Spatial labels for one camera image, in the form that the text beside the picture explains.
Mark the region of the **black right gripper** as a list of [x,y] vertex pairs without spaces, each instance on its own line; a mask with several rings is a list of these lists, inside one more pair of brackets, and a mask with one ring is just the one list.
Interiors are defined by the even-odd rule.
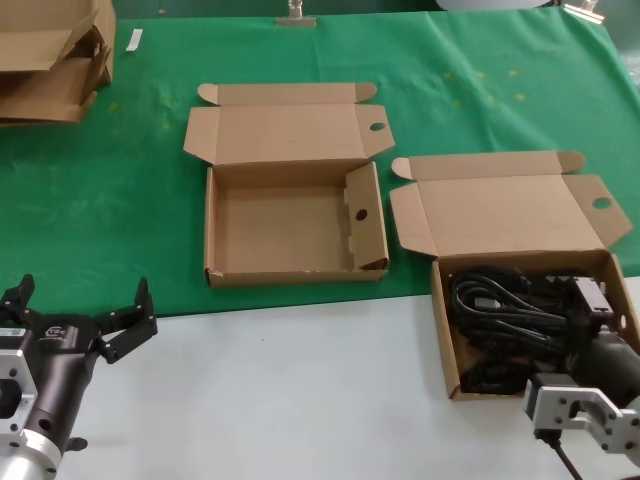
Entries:
[[[574,277],[577,303],[593,328],[613,318],[614,310],[591,277]],[[639,398],[639,355],[615,331],[571,327],[566,340],[565,372],[581,387],[599,389],[616,407]]]

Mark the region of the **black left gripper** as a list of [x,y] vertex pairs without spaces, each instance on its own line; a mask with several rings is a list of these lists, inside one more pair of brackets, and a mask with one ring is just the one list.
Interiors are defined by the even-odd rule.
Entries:
[[31,274],[7,289],[1,297],[0,321],[2,327],[27,329],[21,348],[37,396],[26,429],[65,452],[93,376],[97,351],[108,364],[116,363],[158,333],[157,318],[145,277],[140,278],[133,304],[95,317],[97,326],[84,315],[29,310],[34,290]]

